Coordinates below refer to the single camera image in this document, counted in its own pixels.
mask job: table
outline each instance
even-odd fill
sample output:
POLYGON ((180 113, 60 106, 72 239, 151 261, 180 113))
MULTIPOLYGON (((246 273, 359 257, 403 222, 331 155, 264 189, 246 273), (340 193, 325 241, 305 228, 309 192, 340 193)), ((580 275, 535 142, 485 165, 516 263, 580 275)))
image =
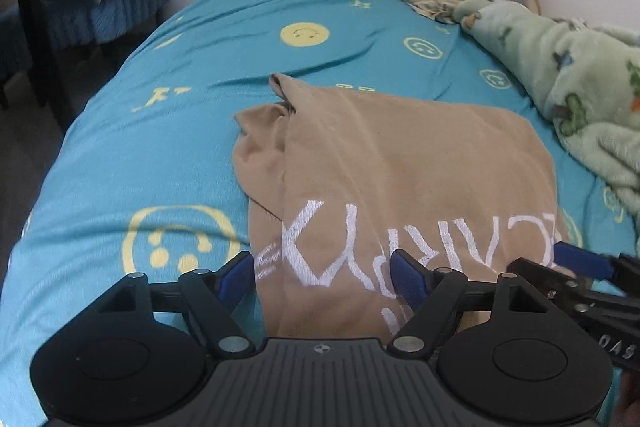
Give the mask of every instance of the table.
POLYGON ((49 103, 60 129, 66 132, 74 121, 75 114, 62 84, 60 69, 49 42, 42 0, 18 0, 18 8, 33 61, 30 76, 36 98, 39 102, 49 103))

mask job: smiley face print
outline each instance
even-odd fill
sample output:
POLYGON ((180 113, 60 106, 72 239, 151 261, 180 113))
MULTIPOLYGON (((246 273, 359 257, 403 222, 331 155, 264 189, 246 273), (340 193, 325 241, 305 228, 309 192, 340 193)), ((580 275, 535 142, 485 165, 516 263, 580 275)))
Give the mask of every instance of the smiley face print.
POLYGON ((239 250, 236 230, 222 211, 203 204, 151 206, 129 222, 122 267, 125 273, 143 271, 150 280, 173 280, 198 267, 217 269, 239 250))
POLYGON ((280 31, 280 38, 285 44, 296 48, 317 46, 329 38, 329 30, 315 22, 296 22, 285 26, 280 31))
POLYGON ((484 81, 494 89, 509 89, 511 87, 509 77, 502 71, 481 70, 480 76, 482 76, 484 81))
POLYGON ((412 53, 420 55, 420 57, 438 60, 439 58, 442 58, 442 55, 444 55, 441 49, 435 44, 418 37, 407 37, 403 42, 404 47, 412 53))

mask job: screw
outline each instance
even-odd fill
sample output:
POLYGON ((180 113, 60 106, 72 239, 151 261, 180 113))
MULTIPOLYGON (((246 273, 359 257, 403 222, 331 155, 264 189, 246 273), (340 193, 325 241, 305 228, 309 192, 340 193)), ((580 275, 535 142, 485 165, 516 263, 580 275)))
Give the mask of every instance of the screw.
POLYGON ((394 340, 394 347, 405 353, 415 353, 424 347, 424 341, 418 337, 398 337, 394 340))
POLYGON ((244 337, 225 337, 219 341, 218 346, 228 353, 240 353, 249 347, 249 341, 244 337))

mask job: blue bedsheet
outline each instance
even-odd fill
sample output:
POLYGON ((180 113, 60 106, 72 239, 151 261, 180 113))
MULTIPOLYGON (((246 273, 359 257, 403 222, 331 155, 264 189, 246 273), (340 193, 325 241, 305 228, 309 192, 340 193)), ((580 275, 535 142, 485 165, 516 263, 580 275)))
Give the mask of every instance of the blue bedsheet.
MULTIPOLYGON (((233 115, 275 100, 273 72, 511 109, 555 160, 571 241, 634 251, 632 222, 612 192, 562 150, 517 81, 457 26, 400 0, 199 0, 129 57, 65 138, 2 290, 0 425, 43 421, 29 381, 33 353, 125 273, 175 280, 248 248, 248 202, 230 162, 233 115)), ((255 298, 237 316, 253 337, 263 334, 255 298)))

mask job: fleece blanket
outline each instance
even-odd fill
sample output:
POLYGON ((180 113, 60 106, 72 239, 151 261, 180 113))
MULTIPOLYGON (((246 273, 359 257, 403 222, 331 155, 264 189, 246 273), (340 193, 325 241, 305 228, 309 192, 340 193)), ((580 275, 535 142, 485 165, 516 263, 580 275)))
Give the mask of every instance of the fleece blanket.
MULTIPOLYGON (((604 178, 640 227, 640 39, 619 28, 552 20, 516 2, 454 11, 553 122, 564 148, 604 178)), ((636 242, 640 253, 640 240, 636 242)))

